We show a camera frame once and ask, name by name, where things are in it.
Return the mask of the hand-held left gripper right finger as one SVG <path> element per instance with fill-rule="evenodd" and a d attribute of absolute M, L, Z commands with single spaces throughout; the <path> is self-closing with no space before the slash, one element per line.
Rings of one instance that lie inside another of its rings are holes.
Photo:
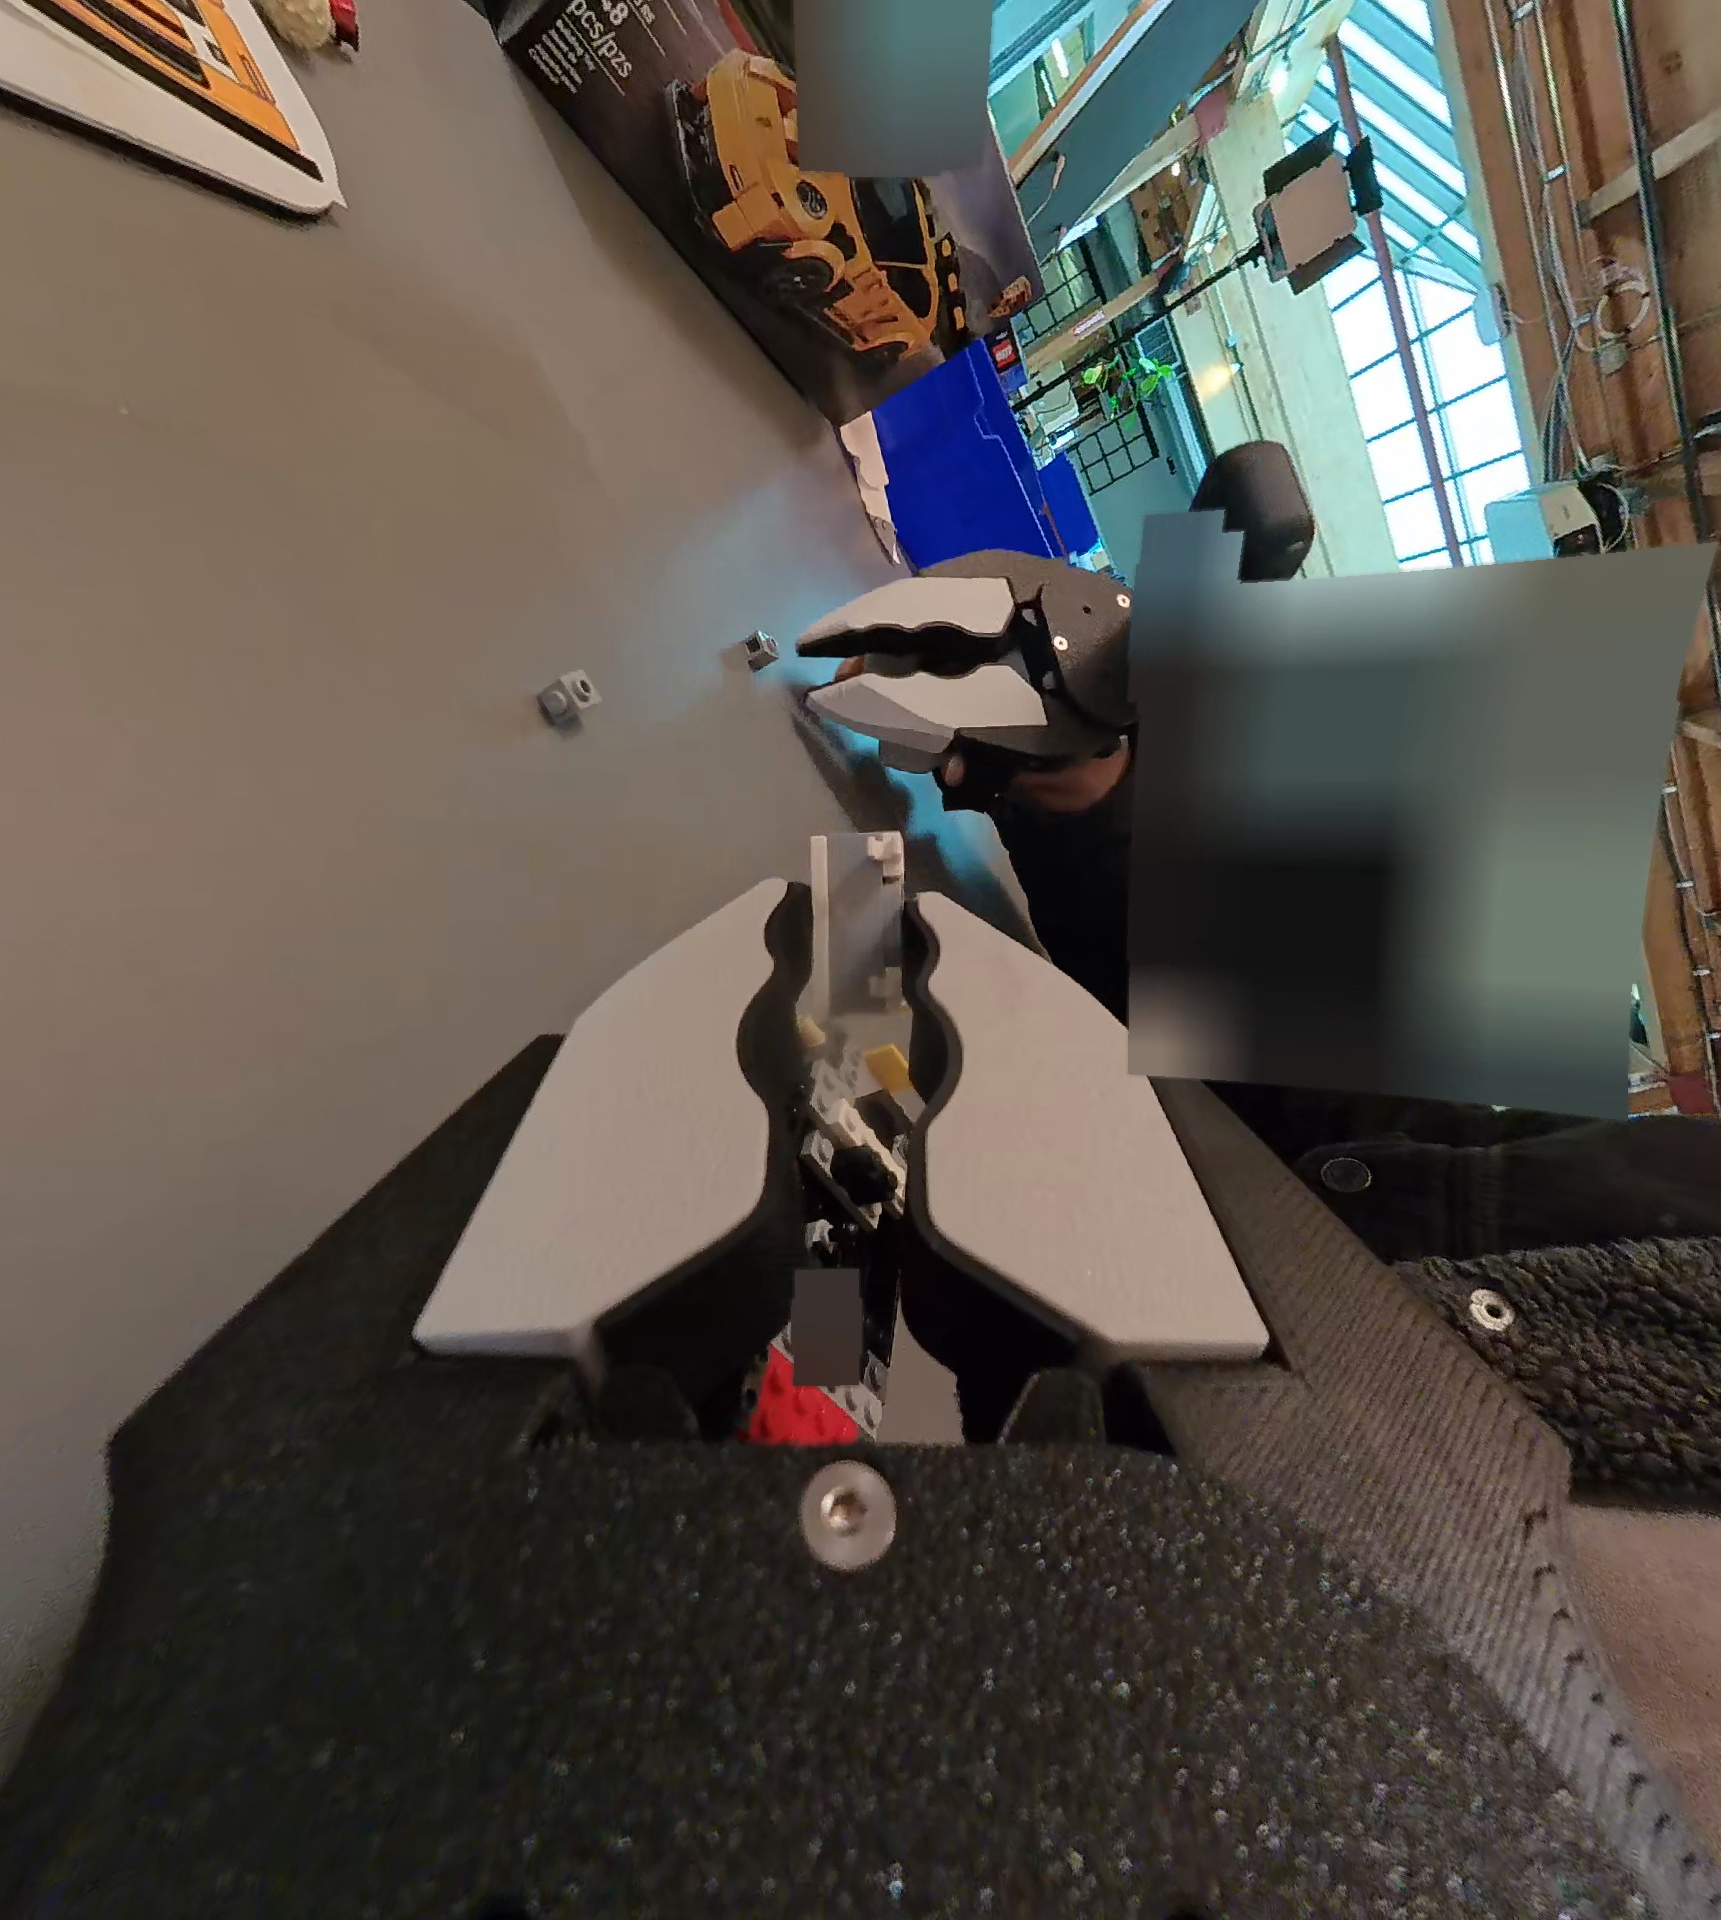
<path fill-rule="evenodd" d="M 1100 1366 L 1247 1364 L 1266 1322 L 1126 1029 L 941 895 L 910 906 L 943 1046 L 910 1213 L 941 1257 Z"/>

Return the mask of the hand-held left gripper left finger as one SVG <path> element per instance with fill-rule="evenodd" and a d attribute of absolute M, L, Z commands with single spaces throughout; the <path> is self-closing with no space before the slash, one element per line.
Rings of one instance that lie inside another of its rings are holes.
<path fill-rule="evenodd" d="M 566 1032 L 415 1318 L 436 1359 L 728 1380 L 800 1265 L 811 895 L 756 879 Z"/>

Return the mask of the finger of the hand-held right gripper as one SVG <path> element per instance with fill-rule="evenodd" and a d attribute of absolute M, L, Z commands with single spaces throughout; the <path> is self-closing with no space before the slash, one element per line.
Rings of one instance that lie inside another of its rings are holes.
<path fill-rule="evenodd" d="M 868 740 L 893 770 L 929 773 L 964 751 L 969 735 L 1031 738 L 1048 727 L 1045 698 L 1013 664 L 973 664 L 938 672 L 917 660 L 867 660 L 846 678 L 805 695 L 808 712 Z"/>
<path fill-rule="evenodd" d="M 983 664 L 1013 649 L 1013 631 L 1008 577 L 896 577 L 819 618 L 795 656 Z"/>

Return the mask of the red black grey brick assembly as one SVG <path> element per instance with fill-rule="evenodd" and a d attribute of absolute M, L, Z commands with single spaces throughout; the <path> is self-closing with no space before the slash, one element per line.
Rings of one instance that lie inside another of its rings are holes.
<path fill-rule="evenodd" d="M 903 1310 L 904 1197 L 922 1094 L 903 992 L 904 844 L 899 833 L 819 835 L 808 850 L 812 941 L 795 1002 L 793 1107 L 801 1197 L 800 1268 L 819 1308 L 855 1296 L 844 1377 L 805 1380 L 793 1317 L 751 1360 L 728 1434 L 751 1444 L 957 1444 L 952 1374 Z"/>

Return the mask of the person's right forearm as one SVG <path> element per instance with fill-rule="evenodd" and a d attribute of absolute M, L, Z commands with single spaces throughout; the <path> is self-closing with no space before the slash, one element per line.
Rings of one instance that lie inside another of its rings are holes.
<path fill-rule="evenodd" d="M 1126 1019 L 1131 784 L 1082 812 L 1006 795 L 991 822 L 1045 955 L 1114 1019 Z"/>

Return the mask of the grey desk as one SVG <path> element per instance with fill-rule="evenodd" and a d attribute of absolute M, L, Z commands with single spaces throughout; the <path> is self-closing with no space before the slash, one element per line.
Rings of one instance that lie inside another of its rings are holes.
<path fill-rule="evenodd" d="M 820 829 L 1020 927 L 734 654 L 892 575 L 836 434 L 470 6 L 358 14 L 330 220 L 0 105 L 0 1776 L 111 1431 L 535 1033 Z"/>

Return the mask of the person's right hand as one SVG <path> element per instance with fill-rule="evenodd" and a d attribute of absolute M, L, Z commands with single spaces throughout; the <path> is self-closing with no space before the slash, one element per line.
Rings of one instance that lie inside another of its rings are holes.
<path fill-rule="evenodd" d="M 935 769 L 935 784 L 948 811 L 999 819 L 1022 812 L 1089 812 L 1124 783 L 1135 762 L 1131 738 L 1118 738 L 1108 751 L 1089 758 L 1031 759 L 1006 749 L 967 742 Z"/>

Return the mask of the blue plastic bin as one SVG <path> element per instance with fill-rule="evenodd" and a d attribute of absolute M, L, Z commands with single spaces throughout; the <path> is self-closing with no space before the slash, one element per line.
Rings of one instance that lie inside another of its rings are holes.
<path fill-rule="evenodd" d="M 995 359 L 969 344 L 871 410 L 889 516 L 917 570 L 987 550 L 1062 559 Z"/>
<path fill-rule="evenodd" d="M 1103 538 L 1097 533 L 1079 467 L 1068 453 L 1036 467 L 1040 523 L 1048 552 L 1087 563 Z"/>

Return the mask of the white paper bag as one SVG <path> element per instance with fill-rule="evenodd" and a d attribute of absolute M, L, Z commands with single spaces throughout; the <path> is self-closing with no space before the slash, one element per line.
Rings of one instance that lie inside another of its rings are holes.
<path fill-rule="evenodd" d="M 840 425 L 837 443 L 844 449 L 855 492 L 862 503 L 862 513 L 882 555 L 892 563 L 903 566 L 904 552 L 896 538 L 893 508 L 889 499 L 885 454 L 881 453 L 881 436 L 871 413 L 860 413 Z"/>

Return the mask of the yellow car toy box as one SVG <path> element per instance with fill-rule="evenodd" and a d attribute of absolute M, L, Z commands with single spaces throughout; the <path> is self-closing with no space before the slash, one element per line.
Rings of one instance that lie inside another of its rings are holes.
<path fill-rule="evenodd" d="M 800 160 L 791 2 L 481 2 L 498 46 L 776 372 L 846 425 L 1043 297 L 995 132 L 969 167 Z"/>

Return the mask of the large window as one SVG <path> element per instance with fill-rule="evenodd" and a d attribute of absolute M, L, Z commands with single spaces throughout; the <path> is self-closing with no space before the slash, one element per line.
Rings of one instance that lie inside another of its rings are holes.
<path fill-rule="evenodd" d="M 1287 77 L 1286 143 L 1371 146 L 1378 231 L 1323 280 L 1378 503 L 1399 570 L 1492 561 L 1490 506 L 1526 488 L 1476 167 L 1459 136 L 1428 2 L 1351 2 Z"/>

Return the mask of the studio light panel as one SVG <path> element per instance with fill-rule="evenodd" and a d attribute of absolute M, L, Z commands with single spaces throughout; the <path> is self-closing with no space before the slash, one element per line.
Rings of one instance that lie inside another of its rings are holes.
<path fill-rule="evenodd" d="M 1360 225 L 1382 209 L 1375 148 L 1360 136 L 1343 157 L 1336 129 L 1304 139 L 1263 176 L 1256 243 L 1269 280 L 1304 292 L 1367 252 Z"/>

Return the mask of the black fleece jacket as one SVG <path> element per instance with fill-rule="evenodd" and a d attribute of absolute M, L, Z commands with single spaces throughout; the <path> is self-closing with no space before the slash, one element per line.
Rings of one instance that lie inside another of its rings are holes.
<path fill-rule="evenodd" d="M 1147 1366 L 1502 1701 L 1653 1918 L 1721 1918 L 1721 1120 L 1161 1085 L 1274 1335 Z"/>

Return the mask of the yellow black sticker sheet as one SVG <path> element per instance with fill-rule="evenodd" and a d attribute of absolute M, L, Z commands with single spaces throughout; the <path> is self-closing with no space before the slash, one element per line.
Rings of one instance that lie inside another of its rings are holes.
<path fill-rule="evenodd" d="M 30 2 L 49 26 L 319 179 L 223 2 Z"/>

